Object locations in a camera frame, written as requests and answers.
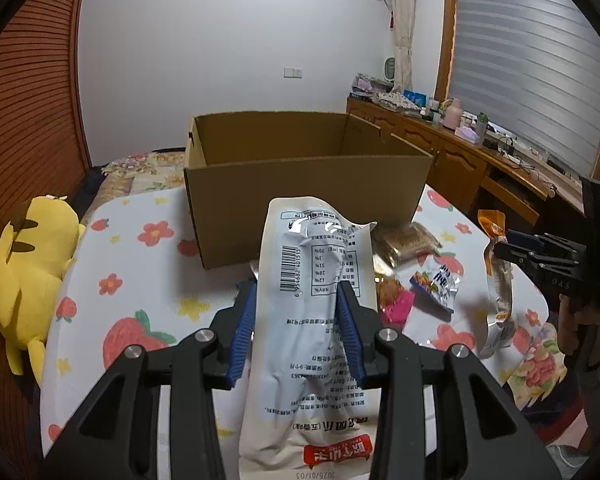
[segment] yellow plush toy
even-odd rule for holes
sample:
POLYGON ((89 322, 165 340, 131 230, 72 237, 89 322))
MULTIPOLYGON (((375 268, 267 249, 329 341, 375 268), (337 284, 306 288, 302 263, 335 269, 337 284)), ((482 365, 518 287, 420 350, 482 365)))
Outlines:
POLYGON ((39 196, 24 204, 0 236, 0 332, 7 360, 22 375, 21 350, 42 382, 46 335, 56 295, 85 227, 63 200, 39 196))

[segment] brown cardboard box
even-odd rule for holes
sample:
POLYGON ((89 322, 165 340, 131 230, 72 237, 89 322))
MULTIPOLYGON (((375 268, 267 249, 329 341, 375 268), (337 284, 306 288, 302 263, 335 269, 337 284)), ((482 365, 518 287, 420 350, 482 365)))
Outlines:
POLYGON ((315 196, 352 222, 411 221, 432 157, 356 116, 236 112, 193 119, 185 180, 206 269, 260 252, 269 202, 315 196))

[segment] hand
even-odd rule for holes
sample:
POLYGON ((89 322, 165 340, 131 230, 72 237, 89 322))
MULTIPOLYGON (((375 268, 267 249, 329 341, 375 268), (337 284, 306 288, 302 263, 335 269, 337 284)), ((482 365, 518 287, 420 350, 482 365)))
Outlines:
POLYGON ((578 348, 578 325, 598 325, 598 336, 589 357, 589 366, 600 362, 600 310, 587 305, 572 314, 569 311, 569 298, 560 295, 560 315, 558 317, 558 346, 563 354, 571 355, 578 348))

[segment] window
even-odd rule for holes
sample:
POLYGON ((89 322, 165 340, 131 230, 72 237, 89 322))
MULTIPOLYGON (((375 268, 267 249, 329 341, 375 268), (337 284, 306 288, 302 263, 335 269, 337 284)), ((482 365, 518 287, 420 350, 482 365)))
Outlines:
POLYGON ((571 0, 457 0, 448 95, 592 173, 600 38, 571 0))

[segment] wall outlet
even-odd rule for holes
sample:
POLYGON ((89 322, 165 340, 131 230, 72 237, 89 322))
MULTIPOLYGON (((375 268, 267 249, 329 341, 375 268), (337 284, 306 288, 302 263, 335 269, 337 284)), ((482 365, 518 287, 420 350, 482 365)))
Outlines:
POLYGON ((302 78, 302 69, 301 68, 284 68, 283 77, 291 77, 300 79, 302 78))

